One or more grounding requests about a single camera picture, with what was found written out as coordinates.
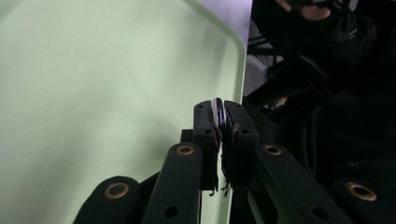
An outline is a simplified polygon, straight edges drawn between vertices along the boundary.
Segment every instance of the black mechanical arm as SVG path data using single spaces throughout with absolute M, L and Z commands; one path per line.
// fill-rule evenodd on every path
M 142 183 L 125 176 L 103 181 L 75 223 L 200 223 L 201 191 L 219 188 L 221 145 L 225 189 L 249 190 L 258 223 L 352 223 L 286 148 L 259 143 L 241 105 L 202 102 L 193 118 L 158 174 Z

